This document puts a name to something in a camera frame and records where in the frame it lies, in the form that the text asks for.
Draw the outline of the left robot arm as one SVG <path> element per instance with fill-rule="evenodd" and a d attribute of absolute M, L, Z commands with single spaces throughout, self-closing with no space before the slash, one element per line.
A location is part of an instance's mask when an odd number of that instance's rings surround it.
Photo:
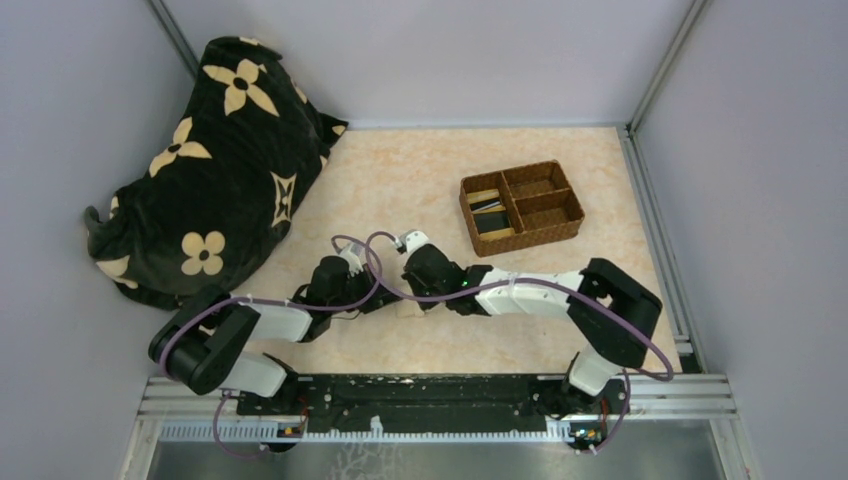
<path fill-rule="evenodd" d="M 148 356 L 197 395 L 221 389 L 272 398 L 291 390 L 297 374 L 270 354 L 247 351 L 249 342 L 311 342 L 338 314 L 371 313 L 399 299 L 368 267 L 326 256 L 290 301 L 251 300 L 219 287 L 203 288 L 153 337 Z"/>

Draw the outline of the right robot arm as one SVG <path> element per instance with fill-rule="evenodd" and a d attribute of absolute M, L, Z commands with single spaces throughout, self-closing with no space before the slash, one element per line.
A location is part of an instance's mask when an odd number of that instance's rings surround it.
<path fill-rule="evenodd" d="M 442 302 L 463 316 L 528 314 L 570 320 L 586 346 L 571 362 L 559 400 L 570 410 L 598 402 L 609 380 L 643 366 L 661 300 L 611 261 L 590 259 L 561 274 L 510 272 L 488 264 L 462 268 L 436 246 L 409 250 L 402 277 L 422 307 Z"/>

